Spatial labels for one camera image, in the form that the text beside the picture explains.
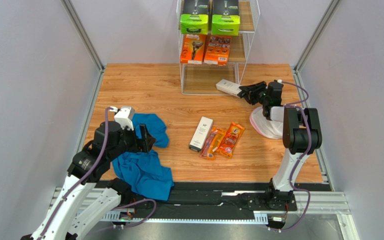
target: orange package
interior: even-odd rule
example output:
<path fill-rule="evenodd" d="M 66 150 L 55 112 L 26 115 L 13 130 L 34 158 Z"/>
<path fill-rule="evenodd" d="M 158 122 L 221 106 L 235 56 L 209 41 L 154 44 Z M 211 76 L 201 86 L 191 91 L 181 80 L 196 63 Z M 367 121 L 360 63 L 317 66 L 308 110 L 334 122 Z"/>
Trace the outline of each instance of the orange package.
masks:
<path fill-rule="evenodd" d="M 222 155 L 231 158 L 237 145 L 240 137 L 244 133 L 245 128 L 239 124 L 232 122 L 229 129 L 226 132 L 226 135 L 223 138 L 220 146 L 217 149 L 217 152 Z"/>
<path fill-rule="evenodd" d="M 213 127 L 207 139 L 205 140 L 204 148 L 202 149 L 199 157 L 207 160 L 216 160 L 214 153 L 222 142 L 223 137 L 226 134 L 225 129 Z"/>
<path fill-rule="evenodd" d="M 204 59 L 204 43 L 207 35 L 185 34 L 180 54 L 182 64 L 202 64 Z"/>
<path fill-rule="evenodd" d="M 225 66 L 231 51 L 231 36 L 210 36 L 204 63 Z"/>

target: shelf rack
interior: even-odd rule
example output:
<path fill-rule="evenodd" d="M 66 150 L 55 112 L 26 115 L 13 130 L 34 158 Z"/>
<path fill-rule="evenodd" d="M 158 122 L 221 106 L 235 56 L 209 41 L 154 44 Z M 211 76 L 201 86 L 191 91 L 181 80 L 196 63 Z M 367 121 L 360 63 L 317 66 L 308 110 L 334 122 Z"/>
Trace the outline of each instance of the shelf rack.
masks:
<path fill-rule="evenodd" d="M 178 56 L 182 53 L 183 37 L 180 31 L 180 16 L 183 0 L 177 0 Z M 228 64 L 226 66 L 209 64 L 180 63 L 181 93 L 192 95 L 225 95 L 216 89 L 216 83 L 226 79 L 240 84 L 245 73 L 250 50 L 260 18 L 258 0 L 239 0 L 239 35 L 232 37 Z"/>

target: blue towel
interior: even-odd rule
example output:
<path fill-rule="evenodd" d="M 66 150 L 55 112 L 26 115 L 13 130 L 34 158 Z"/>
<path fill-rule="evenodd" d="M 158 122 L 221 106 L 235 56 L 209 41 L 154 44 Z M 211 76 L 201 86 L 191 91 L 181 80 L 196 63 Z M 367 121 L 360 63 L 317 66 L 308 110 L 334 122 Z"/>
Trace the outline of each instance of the blue towel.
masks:
<path fill-rule="evenodd" d="M 139 124 L 145 124 L 149 134 L 156 138 L 154 146 L 166 148 L 169 145 L 167 127 L 156 114 L 136 113 L 132 122 L 139 138 L 141 138 Z M 170 189 L 174 186 L 172 170 L 161 166 L 156 151 L 125 152 L 112 161 L 112 165 L 116 175 L 131 185 L 134 193 L 155 200 L 169 199 Z"/>

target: cable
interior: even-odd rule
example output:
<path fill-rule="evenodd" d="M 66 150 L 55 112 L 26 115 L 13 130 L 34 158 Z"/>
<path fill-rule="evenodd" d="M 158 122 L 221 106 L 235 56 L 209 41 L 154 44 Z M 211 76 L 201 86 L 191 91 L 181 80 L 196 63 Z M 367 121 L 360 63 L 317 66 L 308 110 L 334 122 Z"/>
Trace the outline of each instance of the cable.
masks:
<path fill-rule="evenodd" d="M 292 85 L 292 86 L 295 86 L 296 88 L 299 88 L 301 89 L 304 93 L 306 93 L 306 98 L 301 100 L 301 101 L 296 101 L 296 102 L 291 102 L 291 103 L 287 103 L 284 105 L 285 108 L 296 108 L 300 111 L 302 117 L 303 117 L 303 121 L 304 121 L 304 126 L 306 127 L 306 132 L 307 132 L 307 138 L 308 138 L 308 143 L 307 143 L 307 148 L 306 148 L 306 151 L 304 151 L 299 157 L 298 157 L 298 161 L 294 164 L 294 167 L 292 168 L 291 170 L 291 173 L 289 174 L 289 185 L 292 187 L 292 189 L 294 191 L 300 191 L 300 192 L 306 192 L 307 193 L 307 203 L 306 203 L 306 206 L 304 207 L 304 210 L 303 210 L 303 214 L 301 214 L 300 218 L 297 220 L 297 222 L 295 222 L 292 226 L 290 227 L 287 227 L 285 229 L 277 229 L 277 228 L 268 228 L 268 230 L 273 230 L 274 232 L 277 232 L 277 233 L 282 233 L 282 232 L 288 232 L 288 231 L 291 231 L 292 229 L 294 229 L 302 220 L 303 218 L 305 217 L 306 215 L 306 212 L 308 211 L 308 208 L 309 208 L 309 205 L 311 203 L 311 192 L 307 189 L 302 189 L 302 188 L 298 188 L 296 186 L 294 186 L 293 182 L 291 179 L 293 179 L 293 175 L 294 175 L 294 172 L 296 171 L 297 167 L 299 166 L 299 163 L 301 162 L 302 158 L 304 156 L 306 156 L 309 151 L 311 150 L 311 147 L 312 147 L 312 135 L 311 135 L 311 130 L 309 128 L 309 123 L 308 123 L 308 120 L 306 118 L 306 114 L 305 114 L 305 111 L 303 110 L 302 107 L 300 106 L 296 106 L 295 104 L 300 104 L 300 103 L 303 103 L 304 101 L 308 100 L 309 99 L 309 93 L 308 91 L 306 91 L 303 87 L 301 86 L 298 86 L 294 83 L 291 83 L 291 82 L 282 82 L 282 80 L 280 81 L 281 83 L 284 83 L 284 84 L 289 84 L 289 85 Z"/>
<path fill-rule="evenodd" d="M 144 223 L 145 221 L 147 221 L 155 212 L 155 210 L 157 209 L 157 202 L 153 199 L 142 199 L 140 201 L 135 201 L 133 203 L 130 203 L 130 204 L 127 204 L 127 205 L 124 205 L 124 206 L 117 206 L 115 208 L 112 209 L 113 210 L 118 210 L 118 209 L 125 209 L 125 208 L 129 208 L 129 207 L 132 207 L 132 206 L 135 206 L 137 204 L 141 204 L 141 203 L 145 203 L 145 202 L 152 202 L 153 203 L 153 209 L 152 211 L 145 217 L 143 218 L 142 220 L 136 222 L 136 223 L 133 223 L 133 224 L 130 224 L 130 225 L 125 225 L 124 228 L 132 228 L 132 227 L 135 227 L 135 226 L 138 226 L 142 223 Z M 95 234 L 95 233 L 99 233 L 99 232 L 102 232 L 102 231 L 105 231 L 105 230 L 108 230 L 108 229 L 114 229 L 114 226 L 109 226 L 109 227 L 105 227 L 105 228 L 101 228 L 99 230 L 96 230 L 96 231 L 92 231 L 92 232 L 89 232 L 87 235 L 91 235 L 91 234 Z"/>
<path fill-rule="evenodd" d="M 150 198 L 147 198 L 147 199 L 142 199 L 140 201 L 135 201 L 133 203 L 130 203 L 130 204 L 127 204 L 127 205 L 124 205 L 124 206 L 117 206 L 115 207 L 114 209 L 112 210 L 118 210 L 118 209 L 125 209 L 125 208 L 129 208 L 129 207 L 132 207 L 132 206 L 135 206 L 137 204 L 141 204 L 141 203 L 145 203 L 145 202 L 152 202 L 153 203 L 153 209 L 152 211 L 145 217 L 143 218 L 142 220 L 138 221 L 138 222 L 135 222 L 133 224 L 129 224 L 129 225 L 125 225 L 124 228 L 132 228 L 132 227 L 136 227 L 144 222 L 146 222 L 154 213 L 155 213 L 155 210 L 157 209 L 157 202 L 153 199 L 150 199 Z"/>
<path fill-rule="evenodd" d="M 303 93 L 305 93 L 306 97 L 303 99 L 303 100 L 300 100 L 300 101 L 295 101 L 295 102 L 290 102 L 290 103 L 287 103 L 286 105 L 295 105 L 295 104 L 301 104 L 303 102 L 306 102 L 308 99 L 309 99 L 309 93 L 308 91 L 306 91 L 306 89 L 304 89 L 303 87 L 299 86 L 299 85 L 296 85 L 294 83 L 291 83 L 291 82 L 287 82 L 287 81 L 282 81 L 281 79 L 277 80 L 278 83 L 282 83 L 282 84 L 288 84 L 288 85 L 292 85 L 300 90 L 303 91 Z"/>
<path fill-rule="evenodd" d="M 284 222 L 287 222 L 287 217 L 288 217 L 288 204 L 285 204 L 285 215 L 284 215 Z"/>
<path fill-rule="evenodd" d="M 50 227 L 50 224 L 52 223 L 53 219 L 55 218 L 56 214 L 58 213 L 59 209 L 61 208 L 62 204 L 66 201 L 67 196 L 72 193 L 72 191 L 80 185 L 85 179 L 87 179 L 92 172 L 95 170 L 95 168 L 98 166 L 99 162 L 101 161 L 101 158 L 105 152 L 106 148 L 106 143 L 108 142 L 108 128 L 109 128 L 109 121 L 108 121 L 108 111 L 112 110 L 112 107 L 107 107 L 104 111 L 104 137 L 103 137 L 103 144 L 102 144 L 102 149 L 100 150 L 99 155 L 97 156 L 96 161 L 94 162 L 93 166 L 91 166 L 90 170 L 81 177 L 80 180 L 78 180 L 66 193 L 62 196 L 61 200 L 57 204 L 56 208 L 54 208 L 54 211 L 51 213 L 50 217 L 48 218 L 47 223 L 45 224 L 45 227 L 42 229 L 42 232 L 39 234 L 40 237 L 37 238 L 37 240 L 41 240 L 42 237 L 46 234 L 47 230 Z"/>

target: green box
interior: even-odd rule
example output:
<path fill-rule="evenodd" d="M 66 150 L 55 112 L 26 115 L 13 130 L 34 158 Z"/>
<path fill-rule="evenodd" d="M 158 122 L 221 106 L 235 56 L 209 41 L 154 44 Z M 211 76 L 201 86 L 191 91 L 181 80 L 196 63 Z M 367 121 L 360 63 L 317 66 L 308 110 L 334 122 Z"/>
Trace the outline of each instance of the green box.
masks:
<path fill-rule="evenodd" d="M 209 33 L 210 0 L 184 0 L 183 12 L 180 16 L 180 31 L 182 34 Z"/>
<path fill-rule="evenodd" d="M 240 5 L 238 0 L 212 1 L 212 35 L 238 36 L 240 33 Z"/>

